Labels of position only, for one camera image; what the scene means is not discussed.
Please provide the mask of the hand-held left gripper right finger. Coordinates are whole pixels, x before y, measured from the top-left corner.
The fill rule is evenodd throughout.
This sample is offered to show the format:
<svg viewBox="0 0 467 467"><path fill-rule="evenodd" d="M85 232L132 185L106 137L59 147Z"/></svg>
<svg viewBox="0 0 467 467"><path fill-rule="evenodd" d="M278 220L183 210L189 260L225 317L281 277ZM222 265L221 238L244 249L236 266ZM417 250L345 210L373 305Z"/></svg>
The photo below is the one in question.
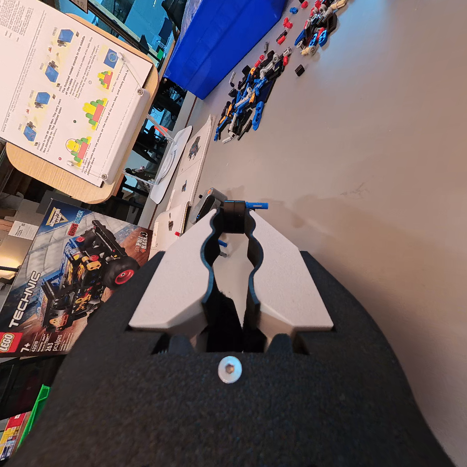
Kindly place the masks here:
<svg viewBox="0 0 467 467"><path fill-rule="evenodd" d="M275 336L329 332L334 323L298 247L256 211L245 214L248 276L244 332L264 344Z"/></svg>

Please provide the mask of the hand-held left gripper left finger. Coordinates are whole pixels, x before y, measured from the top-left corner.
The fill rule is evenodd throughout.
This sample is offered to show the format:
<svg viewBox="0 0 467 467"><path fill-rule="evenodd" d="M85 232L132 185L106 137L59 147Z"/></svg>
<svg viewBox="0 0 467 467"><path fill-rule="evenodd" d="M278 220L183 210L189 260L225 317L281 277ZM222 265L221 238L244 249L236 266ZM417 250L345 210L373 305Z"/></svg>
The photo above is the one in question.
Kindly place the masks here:
<svg viewBox="0 0 467 467"><path fill-rule="evenodd" d="M206 332L206 348L234 348L234 302L213 271L222 226L219 209L211 210L169 247L129 321L132 331L188 339Z"/></svg>

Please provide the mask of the black lego piece with blue axle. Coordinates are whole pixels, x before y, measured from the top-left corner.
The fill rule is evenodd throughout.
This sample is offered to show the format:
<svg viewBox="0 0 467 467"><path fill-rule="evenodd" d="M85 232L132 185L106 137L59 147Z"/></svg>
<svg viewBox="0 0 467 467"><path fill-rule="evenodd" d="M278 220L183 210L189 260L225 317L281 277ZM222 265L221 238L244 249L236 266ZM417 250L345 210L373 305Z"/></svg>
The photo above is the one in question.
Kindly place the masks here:
<svg viewBox="0 0 467 467"><path fill-rule="evenodd" d="M224 232L231 234L245 233L246 214L251 210L269 208L267 202L248 202L239 200L225 200L220 207L223 211Z"/></svg>

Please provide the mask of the pile of blue black lego pieces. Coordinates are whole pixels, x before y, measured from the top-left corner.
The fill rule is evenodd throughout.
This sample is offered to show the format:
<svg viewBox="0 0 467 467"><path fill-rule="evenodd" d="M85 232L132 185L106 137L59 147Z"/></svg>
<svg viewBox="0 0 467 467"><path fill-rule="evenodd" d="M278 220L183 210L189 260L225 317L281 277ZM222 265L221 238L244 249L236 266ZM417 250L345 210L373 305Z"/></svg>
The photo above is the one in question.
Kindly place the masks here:
<svg viewBox="0 0 467 467"><path fill-rule="evenodd" d="M290 47L281 54L270 50L267 55L261 55L253 67L242 69L243 78L229 93L231 100L221 113L214 141L221 140L224 130L227 137L222 142L227 143L240 140L250 129L259 128L265 105L291 54Z"/></svg>

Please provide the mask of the lego instruction booklet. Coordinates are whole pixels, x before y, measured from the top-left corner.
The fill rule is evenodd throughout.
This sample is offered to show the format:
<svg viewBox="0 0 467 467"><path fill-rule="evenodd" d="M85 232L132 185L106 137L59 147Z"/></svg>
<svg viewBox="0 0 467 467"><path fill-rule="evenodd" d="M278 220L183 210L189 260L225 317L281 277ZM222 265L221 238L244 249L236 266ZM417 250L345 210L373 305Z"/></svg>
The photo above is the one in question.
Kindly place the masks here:
<svg viewBox="0 0 467 467"><path fill-rule="evenodd" d="M195 194L213 131L213 121L214 117L209 115L206 123L186 143L167 207L154 221L149 258L160 251L166 251L186 230L189 215L196 203Z"/></svg>

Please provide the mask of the lego set box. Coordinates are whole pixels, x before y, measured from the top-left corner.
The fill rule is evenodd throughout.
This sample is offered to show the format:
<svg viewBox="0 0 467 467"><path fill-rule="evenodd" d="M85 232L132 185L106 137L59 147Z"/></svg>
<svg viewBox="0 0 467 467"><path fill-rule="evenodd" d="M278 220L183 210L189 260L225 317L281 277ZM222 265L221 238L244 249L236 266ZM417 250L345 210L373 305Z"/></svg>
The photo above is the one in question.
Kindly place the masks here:
<svg viewBox="0 0 467 467"><path fill-rule="evenodd" d="M0 316L0 356L67 354L149 260L151 230L52 199Z"/></svg>

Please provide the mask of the pile of red grey lego pieces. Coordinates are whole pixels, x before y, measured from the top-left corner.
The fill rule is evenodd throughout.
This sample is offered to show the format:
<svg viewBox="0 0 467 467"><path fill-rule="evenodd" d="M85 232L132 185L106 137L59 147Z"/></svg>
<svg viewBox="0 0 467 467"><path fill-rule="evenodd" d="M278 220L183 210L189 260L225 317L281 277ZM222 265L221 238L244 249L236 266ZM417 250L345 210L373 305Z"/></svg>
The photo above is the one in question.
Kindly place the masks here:
<svg viewBox="0 0 467 467"><path fill-rule="evenodd" d="M294 43L301 56L313 56L324 47L338 26L337 12L346 8L347 3L347 0L312 1L310 14Z"/></svg>

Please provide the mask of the grey pull-back motor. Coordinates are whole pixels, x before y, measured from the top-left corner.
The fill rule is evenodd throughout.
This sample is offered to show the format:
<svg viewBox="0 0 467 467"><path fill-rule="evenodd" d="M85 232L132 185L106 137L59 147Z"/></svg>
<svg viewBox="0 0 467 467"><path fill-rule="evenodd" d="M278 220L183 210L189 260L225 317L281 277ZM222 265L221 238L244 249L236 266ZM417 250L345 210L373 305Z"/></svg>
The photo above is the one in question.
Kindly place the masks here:
<svg viewBox="0 0 467 467"><path fill-rule="evenodd" d="M215 188L207 189L199 196L198 202L190 209L189 222L195 225L211 210L217 210L228 198Z"/></svg>

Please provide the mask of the white stand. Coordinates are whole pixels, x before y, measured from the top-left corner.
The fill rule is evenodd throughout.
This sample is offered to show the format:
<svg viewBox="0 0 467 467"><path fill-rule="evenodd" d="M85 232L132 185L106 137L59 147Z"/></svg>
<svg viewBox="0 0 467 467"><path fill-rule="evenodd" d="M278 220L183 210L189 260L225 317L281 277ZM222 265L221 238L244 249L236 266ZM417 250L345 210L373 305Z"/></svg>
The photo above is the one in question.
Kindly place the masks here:
<svg viewBox="0 0 467 467"><path fill-rule="evenodd" d="M165 196L175 169L183 155L185 146L190 139L192 126L187 126L186 128L178 131L175 136L171 136L150 114L147 114L147 118L154 125L155 129L159 131L170 143L169 150L161 162L160 169L152 184L151 192L149 194L150 199L159 205Z"/></svg>

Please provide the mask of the instruction sheet on stand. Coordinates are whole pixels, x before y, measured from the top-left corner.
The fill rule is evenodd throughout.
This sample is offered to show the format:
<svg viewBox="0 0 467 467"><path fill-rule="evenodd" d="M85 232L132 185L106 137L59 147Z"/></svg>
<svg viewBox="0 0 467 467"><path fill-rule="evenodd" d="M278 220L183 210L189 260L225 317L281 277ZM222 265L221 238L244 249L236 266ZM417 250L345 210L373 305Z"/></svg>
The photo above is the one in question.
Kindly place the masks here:
<svg viewBox="0 0 467 467"><path fill-rule="evenodd" d="M135 127L131 133L131 136L126 138L126 145L124 146L124 155L119 167L119 173L115 176L112 184L103 184L102 187L96 187L95 185L71 174L63 168L57 167L12 143L7 142L5 145L5 150L9 162L18 171L39 180L44 184L50 185L51 187L71 196L74 199L89 204L98 204L108 200L112 195L116 195L116 193L119 191L120 183L122 182L123 177L127 176L127 173L125 172L127 160L131 154L134 144L136 143L139 131L147 118L147 114L156 95L156 91L158 90L160 79L157 67L155 66L154 62L148 55L141 52L138 47L134 47L128 41L121 40L111 35L110 33L91 24L78 15L67 13L67 16L89 27L97 34L107 38L112 43L117 44L121 48L125 49L128 53L137 55L151 64L151 71L143 85L144 107L141 107L137 117L133 118Z"/></svg>

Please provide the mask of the green plastic bin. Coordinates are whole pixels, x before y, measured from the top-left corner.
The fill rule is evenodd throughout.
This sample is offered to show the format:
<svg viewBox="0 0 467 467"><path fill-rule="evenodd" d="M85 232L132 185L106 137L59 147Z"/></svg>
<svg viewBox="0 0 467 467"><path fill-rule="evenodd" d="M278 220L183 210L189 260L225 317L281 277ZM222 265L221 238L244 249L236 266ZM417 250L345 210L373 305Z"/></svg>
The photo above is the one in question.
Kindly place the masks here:
<svg viewBox="0 0 467 467"><path fill-rule="evenodd" d="M44 406L49 397L49 394L50 394L50 386L43 384L39 390L39 394L36 398L36 401L33 405L32 410L30 412L27 412L25 415L23 424L20 429L20 436L18 438L16 449L18 449L23 444L26 436L31 432L32 428L38 421L38 418L44 409Z"/></svg>

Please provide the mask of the laminated instruction sheet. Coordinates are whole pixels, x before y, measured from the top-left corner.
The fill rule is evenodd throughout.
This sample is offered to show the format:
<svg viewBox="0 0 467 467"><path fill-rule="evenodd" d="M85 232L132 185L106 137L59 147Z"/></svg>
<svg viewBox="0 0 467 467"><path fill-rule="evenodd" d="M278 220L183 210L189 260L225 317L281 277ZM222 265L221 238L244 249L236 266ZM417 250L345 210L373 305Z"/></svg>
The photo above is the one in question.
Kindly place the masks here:
<svg viewBox="0 0 467 467"><path fill-rule="evenodd" d="M154 65L41 1L0 2L1 138L94 186L114 182Z"/></svg>

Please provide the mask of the colourful cardboard box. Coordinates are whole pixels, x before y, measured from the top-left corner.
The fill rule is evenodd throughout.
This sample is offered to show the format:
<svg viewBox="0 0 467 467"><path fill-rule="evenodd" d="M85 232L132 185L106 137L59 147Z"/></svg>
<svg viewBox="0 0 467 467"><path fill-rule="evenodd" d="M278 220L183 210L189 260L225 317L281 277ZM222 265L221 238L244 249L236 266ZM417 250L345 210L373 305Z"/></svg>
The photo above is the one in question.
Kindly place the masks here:
<svg viewBox="0 0 467 467"><path fill-rule="evenodd" d="M5 466L17 450L31 412L24 412L0 421L0 465Z"/></svg>

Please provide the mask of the blue plastic bin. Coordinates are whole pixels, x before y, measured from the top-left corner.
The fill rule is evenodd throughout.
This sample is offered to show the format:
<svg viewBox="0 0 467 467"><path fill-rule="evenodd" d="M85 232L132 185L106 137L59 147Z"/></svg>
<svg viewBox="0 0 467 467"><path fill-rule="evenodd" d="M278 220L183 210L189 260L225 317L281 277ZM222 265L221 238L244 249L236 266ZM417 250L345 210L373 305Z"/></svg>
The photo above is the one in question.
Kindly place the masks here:
<svg viewBox="0 0 467 467"><path fill-rule="evenodd" d="M227 76L282 16L283 0L201 1L164 77L199 99Z"/></svg>

